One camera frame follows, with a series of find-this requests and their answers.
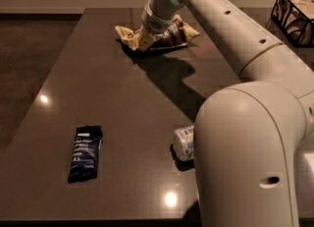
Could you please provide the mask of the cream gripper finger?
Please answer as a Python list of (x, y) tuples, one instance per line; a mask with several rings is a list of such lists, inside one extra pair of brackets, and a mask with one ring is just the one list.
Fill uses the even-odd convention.
[(147, 50), (156, 41), (156, 35), (153, 32), (141, 27), (138, 32), (137, 45), (139, 50)]

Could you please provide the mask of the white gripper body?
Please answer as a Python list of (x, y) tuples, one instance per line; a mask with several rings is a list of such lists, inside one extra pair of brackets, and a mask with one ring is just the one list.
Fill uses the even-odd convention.
[(143, 27), (149, 32), (163, 33), (172, 24), (174, 16), (172, 11), (173, 9), (167, 5), (153, 8), (147, 3), (141, 15)]

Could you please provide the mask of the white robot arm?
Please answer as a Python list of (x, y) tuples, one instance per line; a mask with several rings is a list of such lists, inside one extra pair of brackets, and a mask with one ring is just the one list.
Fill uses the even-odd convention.
[(165, 31), (181, 7), (242, 80), (212, 94), (194, 122), (202, 226), (299, 227), (294, 156), (314, 130), (312, 70), (228, 0), (149, 0), (144, 27)]

